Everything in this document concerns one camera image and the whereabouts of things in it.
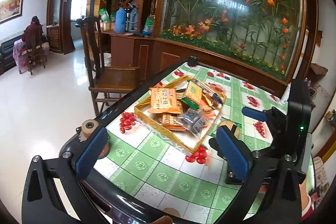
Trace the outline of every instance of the pink tablecloth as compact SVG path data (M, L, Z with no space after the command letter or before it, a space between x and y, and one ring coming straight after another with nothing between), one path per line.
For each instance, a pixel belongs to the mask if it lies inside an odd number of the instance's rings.
M13 58L19 70L22 70L26 62L26 56L24 54L20 55L21 49L23 49L25 46L26 44L22 41L22 39L14 42ZM49 43L48 42L44 42L42 44L42 51L44 55L48 55L49 53Z

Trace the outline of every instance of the wooden chair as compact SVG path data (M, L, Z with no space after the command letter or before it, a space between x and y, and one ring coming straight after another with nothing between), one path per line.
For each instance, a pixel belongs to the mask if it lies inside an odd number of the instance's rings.
M84 19L78 19L77 23L80 26L84 54L85 66L89 77L89 90L91 91L94 112L98 116L104 107L104 103L116 102L120 100L122 93L129 93L135 89L139 84L139 68L137 67L105 67L104 53L100 45L100 20L97 17L91 16ZM97 42L95 39L95 30L98 30ZM90 62L90 51L92 51L92 58L94 61L94 68ZM97 98L99 93L104 94L104 98ZM110 93L118 93L119 97L110 97ZM102 103L100 110L98 109L98 102Z
M43 67L45 68L45 56L43 55L42 45L39 44L41 36L37 35L35 32L31 32L29 35L26 35L26 37L26 51L22 52L21 54L26 55L28 71L30 71L30 74L33 75L32 68L36 66L37 63L41 65L41 60Z

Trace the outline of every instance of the blue gripper pad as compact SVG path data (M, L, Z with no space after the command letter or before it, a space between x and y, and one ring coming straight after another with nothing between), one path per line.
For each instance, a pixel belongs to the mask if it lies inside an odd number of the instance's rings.
M107 141L107 130L105 127L101 127L97 135L76 161L76 179L87 179Z
M246 182L249 176L249 163L231 137L226 133L224 126L217 129L216 139L236 178Z
M256 110L256 109L253 109L253 108L250 108L250 107L247 107L247 106L244 106L241 109L241 113L244 116L250 117L252 119L255 119L255 120L258 120L258 121L261 121L261 122L266 122L267 121L267 117L266 117L265 112L262 112L262 111L259 111L259 110Z

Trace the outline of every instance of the wooden counter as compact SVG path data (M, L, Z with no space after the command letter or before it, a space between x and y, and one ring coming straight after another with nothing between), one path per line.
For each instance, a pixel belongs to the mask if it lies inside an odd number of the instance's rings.
M143 83L170 65L195 55L200 63L220 69L278 97L282 97L287 86L286 82L255 67L202 48L162 38L126 36L113 31L102 34L110 36L111 65L139 67Z

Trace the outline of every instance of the round cracker in wrapper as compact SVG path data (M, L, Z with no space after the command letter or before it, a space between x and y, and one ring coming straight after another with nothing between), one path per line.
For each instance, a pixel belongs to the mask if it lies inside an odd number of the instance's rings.
M229 128L229 130L232 129L232 126L233 125L236 125L233 121L222 121L218 127L221 127L221 126L227 126ZM236 128L236 131L234 133L234 136L238 139L239 138L239 135L240 135L240 129L237 127Z

